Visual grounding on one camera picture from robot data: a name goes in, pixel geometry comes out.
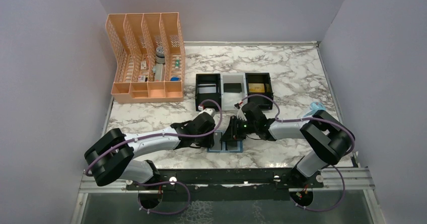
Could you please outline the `blue card holder wallet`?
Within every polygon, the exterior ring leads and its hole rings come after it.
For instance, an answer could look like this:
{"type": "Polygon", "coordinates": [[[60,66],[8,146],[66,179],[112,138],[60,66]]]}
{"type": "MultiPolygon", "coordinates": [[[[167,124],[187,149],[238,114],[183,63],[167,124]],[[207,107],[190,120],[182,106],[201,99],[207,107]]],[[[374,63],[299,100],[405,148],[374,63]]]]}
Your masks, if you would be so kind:
{"type": "Polygon", "coordinates": [[[221,151],[213,151],[210,148],[207,148],[206,151],[208,153],[242,153],[243,152],[243,142],[242,141],[230,141],[230,142],[222,142],[222,150],[221,151]]]}

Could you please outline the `silver crest card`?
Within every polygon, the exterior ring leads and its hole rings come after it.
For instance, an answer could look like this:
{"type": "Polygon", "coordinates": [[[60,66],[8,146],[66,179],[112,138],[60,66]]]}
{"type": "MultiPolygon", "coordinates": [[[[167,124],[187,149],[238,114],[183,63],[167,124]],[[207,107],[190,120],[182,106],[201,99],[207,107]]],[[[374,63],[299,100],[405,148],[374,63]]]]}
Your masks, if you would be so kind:
{"type": "Polygon", "coordinates": [[[199,86],[198,93],[199,94],[216,94],[217,87],[215,85],[199,86]]]}

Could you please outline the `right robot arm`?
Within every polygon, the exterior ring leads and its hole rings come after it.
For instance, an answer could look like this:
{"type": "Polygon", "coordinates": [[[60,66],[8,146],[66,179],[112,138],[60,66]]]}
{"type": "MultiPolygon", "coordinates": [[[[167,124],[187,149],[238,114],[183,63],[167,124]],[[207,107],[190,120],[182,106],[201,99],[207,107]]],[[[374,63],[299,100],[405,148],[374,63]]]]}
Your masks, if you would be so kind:
{"type": "Polygon", "coordinates": [[[250,134],[261,140],[304,139],[312,150],[292,168],[289,179],[297,187],[310,182],[319,170],[336,165],[354,148],[355,136],[325,110],[300,119],[267,118],[261,108],[250,102],[241,107],[244,119],[233,116],[223,142],[243,141],[250,134]]]}

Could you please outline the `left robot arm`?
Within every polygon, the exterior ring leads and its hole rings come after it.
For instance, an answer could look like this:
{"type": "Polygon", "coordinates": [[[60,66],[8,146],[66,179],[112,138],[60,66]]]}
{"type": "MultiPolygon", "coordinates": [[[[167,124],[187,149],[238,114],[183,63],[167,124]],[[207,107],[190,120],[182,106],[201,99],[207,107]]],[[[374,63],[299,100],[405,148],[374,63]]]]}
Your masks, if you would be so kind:
{"type": "Polygon", "coordinates": [[[85,152],[85,175],[94,177],[98,186],[130,180],[152,189],[161,180],[160,172],[152,161],[140,162],[136,158],[159,151],[211,147],[215,126],[214,118],[203,112],[193,120],[143,134],[126,135],[114,128],[85,152]]]}

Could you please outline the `grey card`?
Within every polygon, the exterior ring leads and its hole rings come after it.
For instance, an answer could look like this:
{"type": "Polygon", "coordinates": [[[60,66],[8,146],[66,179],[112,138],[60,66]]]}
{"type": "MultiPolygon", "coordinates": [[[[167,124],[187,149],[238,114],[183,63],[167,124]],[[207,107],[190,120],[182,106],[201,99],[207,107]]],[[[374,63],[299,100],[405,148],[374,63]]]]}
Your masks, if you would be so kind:
{"type": "Polygon", "coordinates": [[[214,145],[211,147],[211,150],[213,151],[221,151],[222,150],[222,141],[221,138],[223,136],[223,133],[221,131],[215,132],[213,139],[214,139],[214,145]]]}

